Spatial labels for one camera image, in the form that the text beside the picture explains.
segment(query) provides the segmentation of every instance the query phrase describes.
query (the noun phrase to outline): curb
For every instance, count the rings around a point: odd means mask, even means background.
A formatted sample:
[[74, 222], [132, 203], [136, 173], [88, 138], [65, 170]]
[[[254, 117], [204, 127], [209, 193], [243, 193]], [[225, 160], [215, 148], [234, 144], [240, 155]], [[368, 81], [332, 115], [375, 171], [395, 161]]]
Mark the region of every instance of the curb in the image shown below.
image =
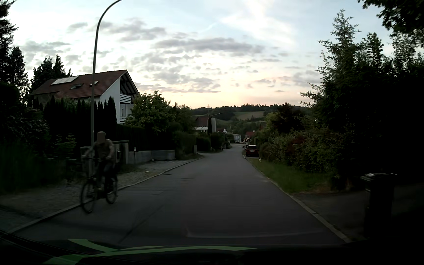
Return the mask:
[[[141, 181], [135, 182], [134, 184], [129, 184], [129, 185], [123, 186], [123, 187], [121, 187], [121, 188], [118, 188], [117, 190], [123, 190], [123, 189], [128, 188], [128, 187], [131, 187], [131, 186], [133, 186], [133, 185], [137, 185], [137, 184], [139, 184], [139, 183], [141, 183], [141, 182], [144, 182], [144, 181], [149, 180], [150, 178], [157, 177], [157, 176], [162, 175], [162, 174], [164, 174], [164, 173], [166, 173], [166, 172], [168, 172], [168, 171], [170, 171], [170, 170], [173, 170], [173, 169], [175, 169], [175, 168], [177, 168], [177, 167], [184, 166], [184, 165], [186, 165], [186, 164], [192, 163], [192, 162], [194, 162], [194, 161], [197, 161], [197, 160], [199, 160], [199, 159], [203, 159], [203, 158], [204, 158], [204, 156], [202, 156], [202, 157], [200, 157], [200, 158], [197, 158], [197, 159], [194, 159], [194, 160], [191, 160], [191, 161], [186, 162], [186, 163], [184, 163], [184, 164], [181, 164], [181, 165], [178, 165], [178, 166], [174, 166], [174, 167], [169, 168], [169, 169], [167, 169], [167, 170], [165, 170], [165, 171], [163, 171], [163, 172], [161, 172], [161, 173], [159, 173], [159, 174], [156, 174], [156, 175], [154, 175], [154, 176], [148, 177], [148, 178], [143, 179], [143, 180], [141, 180]], [[16, 227], [16, 228], [14, 228], [14, 229], [12, 229], [12, 230], [8, 231], [8, 233], [9, 233], [9, 234], [15, 233], [15, 232], [20, 231], [20, 230], [22, 230], [22, 229], [24, 229], [24, 228], [27, 228], [27, 227], [29, 227], [29, 226], [33, 226], [33, 225], [35, 225], [35, 224], [37, 224], [37, 223], [39, 223], [39, 222], [41, 222], [41, 221], [44, 221], [44, 220], [46, 220], [46, 219], [50, 219], [50, 218], [55, 217], [55, 216], [57, 216], [57, 215], [59, 215], [59, 214], [62, 214], [62, 213], [64, 213], [64, 212], [67, 212], [67, 211], [69, 211], [69, 210], [72, 210], [72, 209], [74, 209], [74, 208], [77, 208], [77, 207], [79, 207], [80, 205], [81, 205], [80, 203], [77, 203], [77, 204], [75, 204], [75, 205], [72, 205], [72, 206], [69, 206], [69, 207], [67, 207], [67, 208], [64, 208], [64, 209], [61, 209], [61, 210], [59, 210], [59, 211], [56, 211], [55, 213], [48, 214], [48, 215], [46, 215], [46, 216], [44, 216], [44, 217], [42, 217], [42, 218], [39, 218], [39, 219], [37, 219], [37, 220], [33, 220], [33, 221], [31, 221], [31, 222], [28, 222], [28, 223], [26, 223], [25, 225], [18, 226], [18, 227]]]
[[290, 195], [289, 193], [285, 192], [281, 187], [274, 182], [274, 180], [268, 178], [261, 170], [259, 170], [253, 163], [251, 163], [250, 160], [247, 160], [259, 173], [261, 173], [263, 176], [265, 176], [269, 181], [271, 181], [276, 187], [278, 187], [284, 194], [289, 196], [291, 199], [293, 199], [295, 202], [297, 202], [302, 208], [307, 210], [310, 214], [312, 214], [313, 217], [315, 217], [317, 220], [319, 220], [324, 226], [326, 226], [331, 232], [333, 232], [335, 235], [337, 235], [339, 238], [341, 238], [345, 243], [351, 243], [353, 242], [349, 237], [347, 237], [345, 234], [343, 234], [341, 231], [336, 229], [332, 224], [330, 224], [327, 220], [325, 220], [320, 214], [312, 210], [310, 207], [305, 205], [301, 200], [298, 198]]

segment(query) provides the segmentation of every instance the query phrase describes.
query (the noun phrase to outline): black trash bin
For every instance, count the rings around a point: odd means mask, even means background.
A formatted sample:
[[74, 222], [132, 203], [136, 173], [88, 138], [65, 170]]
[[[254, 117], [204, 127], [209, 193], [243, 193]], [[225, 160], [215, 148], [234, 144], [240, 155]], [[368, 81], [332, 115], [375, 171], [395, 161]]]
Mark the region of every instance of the black trash bin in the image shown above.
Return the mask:
[[386, 237], [390, 232], [395, 179], [391, 173], [370, 173], [362, 176], [369, 193], [364, 218], [364, 237]]

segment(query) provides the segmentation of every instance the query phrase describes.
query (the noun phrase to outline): cyclist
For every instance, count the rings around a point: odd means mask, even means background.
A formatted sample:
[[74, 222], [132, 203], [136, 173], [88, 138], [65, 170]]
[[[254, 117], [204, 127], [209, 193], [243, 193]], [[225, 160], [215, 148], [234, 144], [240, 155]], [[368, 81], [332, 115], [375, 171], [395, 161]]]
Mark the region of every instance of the cyclist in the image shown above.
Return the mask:
[[96, 183], [99, 191], [102, 191], [101, 181], [102, 176], [106, 179], [115, 177], [114, 167], [115, 167], [115, 148], [111, 140], [106, 139], [106, 133], [100, 131], [97, 133], [97, 141], [94, 142], [94, 145], [90, 147], [88, 151], [84, 154], [83, 157], [86, 157], [92, 151], [95, 152], [95, 157], [104, 160], [101, 160], [97, 166], [96, 171]]

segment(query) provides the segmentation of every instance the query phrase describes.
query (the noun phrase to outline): green stripe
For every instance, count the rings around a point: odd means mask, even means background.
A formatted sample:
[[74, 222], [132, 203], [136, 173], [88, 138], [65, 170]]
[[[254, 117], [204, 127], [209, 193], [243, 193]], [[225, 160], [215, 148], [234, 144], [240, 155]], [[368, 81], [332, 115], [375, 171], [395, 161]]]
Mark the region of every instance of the green stripe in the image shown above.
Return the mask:
[[93, 250], [99, 250], [99, 251], [104, 251], [104, 252], [111, 252], [111, 251], [116, 250], [116, 249], [100, 246], [98, 244], [94, 244], [93, 242], [90, 242], [87, 239], [68, 239], [68, 240], [73, 242], [73, 243], [85, 246], [85, 247], [93, 249]]
[[242, 248], [242, 247], [227, 247], [227, 246], [193, 246], [193, 247], [176, 247], [176, 248], [165, 248], [165, 249], [152, 249], [152, 250], [124, 250], [124, 251], [110, 251], [97, 255], [65, 255], [61, 257], [54, 257], [44, 262], [44, 264], [63, 264], [63, 265], [74, 265], [85, 257], [92, 256], [121, 256], [121, 255], [134, 255], [144, 253], [156, 253], [156, 252], [168, 252], [168, 251], [179, 251], [179, 250], [253, 250], [255, 248]]
[[161, 248], [161, 247], [167, 247], [167, 246], [145, 246], [145, 247], [134, 247], [134, 248], [121, 249], [121, 250], [141, 250], [141, 249], [153, 249], [153, 248]]

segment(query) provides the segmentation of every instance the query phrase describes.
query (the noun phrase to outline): house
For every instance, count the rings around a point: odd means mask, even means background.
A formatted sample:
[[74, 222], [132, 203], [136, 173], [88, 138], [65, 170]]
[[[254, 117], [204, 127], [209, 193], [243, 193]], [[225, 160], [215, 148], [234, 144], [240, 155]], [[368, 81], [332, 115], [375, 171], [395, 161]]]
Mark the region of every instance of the house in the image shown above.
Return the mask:
[[[207, 126], [208, 119], [209, 119], [209, 116], [195, 117], [197, 132], [206, 133], [208, 131], [208, 126]], [[210, 118], [210, 124], [212, 126], [212, 133], [213, 133], [216, 131], [215, 118]]]
[[260, 130], [266, 128], [266, 122], [260, 122]]
[[225, 129], [225, 128], [223, 128], [223, 127], [221, 127], [221, 128], [217, 128], [217, 130], [216, 130], [217, 132], [220, 132], [220, 133], [227, 133], [227, 129]]
[[[77, 75], [67, 78], [50, 79], [35, 89], [30, 96], [46, 105], [52, 95], [55, 99], [69, 97], [91, 101], [92, 74]], [[94, 74], [94, 100], [96, 103], [108, 101], [112, 97], [115, 102], [117, 123], [124, 123], [133, 107], [133, 99], [139, 95], [138, 89], [127, 70], [117, 70]]]
[[241, 142], [241, 135], [240, 134], [233, 134], [233, 140], [235, 142]]
[[246, 132], [245, 135], [244, 135], [245, 142], [249, 142], [250, 139], [251, 139], [251, 137], [253, 137], [253, 136], [254, 136], [254, 131], [252, 131], [252, 132]]

